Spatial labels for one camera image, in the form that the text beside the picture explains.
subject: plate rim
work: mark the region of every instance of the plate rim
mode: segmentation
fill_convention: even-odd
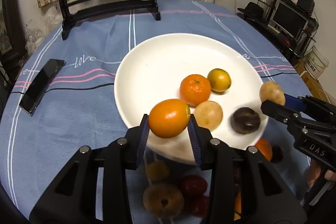
[[[230,50],[236,52],[239,56],[241,56],[243,58],[243,60],[253,69],[254,73],[258,76],[261,84],[263,84],[263,80],[261,79],[260,75],[258,74],[258,72],[254,69],[254,67],[252,66],[252,64],[246,60],[244,58],[244,56],[242,54],[240,54],[239,52],[237,52],[234,48],[226,45],[225,43],[223,42],[220,42],[218,40],[215,40],[213,38],[210,38],[210,37],[206,37],[204,35],[199,35],[199,34],[194,34],[194,33],[181,33],[181,32],[178,32],[178,33],[165,33],[165,34],[161,34],[161,35],[157,35],[155,37],[151,37],[149,39],[146,39],[144,40],[143,42],[137,44],[134,48],[132,48],[126,55],[125,57],[122,59],[121,63],[119,64],[118,66],[118,69],[117,69],[117,72],[115,73],[115,79],[114,79],[114,98],[115,98],[115,104],[117,106],[117,110],[119,112],[119,115],[121,116],[121,119],[123,120],[124,124],[127,126],[127,128],[131,128],[132,126],[129,124],[129,122],[127,121],[126,117],[125,117],[125,114],[123,113],[123,111],[121,111],[121,104],[120,104],[120,101],[119,101],[119,97],[117,96],[117,89],[118,89],[118,78],[119,78],[119,74],[120,74],[120,68],[122,67],[124,61],[126,60],[126,58],[135,50],[137,49],[138,47],[140,47],[141,45],[145,45],[146,43],[150,43],[151,40],[153,39],[157,39],[159,37],[165,37],[165,36],[176,36],[176,35],[189,35],[189,36],[192,36],[192,37],[201,37],[201,38],[206,38],[206,39],[210,39],[212,40],[213,42],[216,42],[216,43],[220,43],[222,46],[224,47],[227,47],[229,48]],[[258,139],[252,144],[252,145],[255,145],[259,140],[260,138],[262,137],[266,127],[267,127],[267,124],[268,124],[268,116],[266,116],[266,123],[265,123],[265,128],[261,134],[260,137],[258,137]],[[196,165],[195,162],[189,162],[189,161],[183,161],[181,160],[180,158],[177,158],[177,157],[174,157],[174,155],[170,155],[170,154],[167,154],[166,152],[164,151],[161,151],[161,150],[158,150],[155,148],[155,146],[152,146],[152,145],[148,145],[148,143],[146,144],[146,146],[152,150],[153,152],[169,159],[169,160],[173,160],[173,161],[176,161],[176,162],[179,162],[179,163],[182,163],[182,164],[188,164],[188,165]]]

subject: white plate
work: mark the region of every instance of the white plate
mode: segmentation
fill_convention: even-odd
[[[126,126],[138,126],[142,116],[149,114],[158,102],[178,98],[181,81],[186,76],[207,77],[214,68],[226,70],[232,85],[224,95],[212,93],[209,98],[218,102],[224,113],[223,121],[211,132],[212,136],[235,148],[254,145],[268,121],[260,110],[259,89],[263,81],[238,52],[219,41],[195,34],[152,37],[125,56],[115,76],[114,96]],[[230,116],[243,106],[254,109],[261,118],[259,129],[247,135],[234,132],[230,126]],[[187,129],[171,139],[162,139],[150,132],[147,146],[168,159],[195,164]]]

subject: black smartphone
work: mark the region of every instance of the black smartphone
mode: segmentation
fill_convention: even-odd
[[[64,65],[65,61],[58,59],[50,59],[44,65],[20,101],[19,106],[25,112],[31,116],[33,115],[47,87]]]

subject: metal pin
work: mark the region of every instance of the metal pin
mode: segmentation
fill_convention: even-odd
[[[221,143],[221,141],[216,139],[216,138],[213,138],[213,139],[210,140],[210,143],[212,145],[219,145]]]
[[[117,140],[117,143],[119,145],[125,145],[127,143],[127,139],[126,138],[120,138]]]
[[[82,154],[85,154],[87,152],[90,151],[90,148],[86,145],[82,146],[80,149],[79,149],[79,152],[81,152]]]
[[[258,148],[256,148],[255,146],[250,146],[250,147],[248,148],[248,151],[249,151],[250,153],[252,153],[252,154],[255,154],[255,153],[258,152]]]

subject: cherry tomato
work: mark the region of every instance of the cherry tomato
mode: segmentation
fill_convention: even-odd
[[[192,198],[204,194],[208,188],[208,183],[200,176],[189,175],[180,180],[178,187],[183,196]]]
[[[209,207],[208,196],[198,196],[190,200],[189,213],[193,216],[205,218]]]

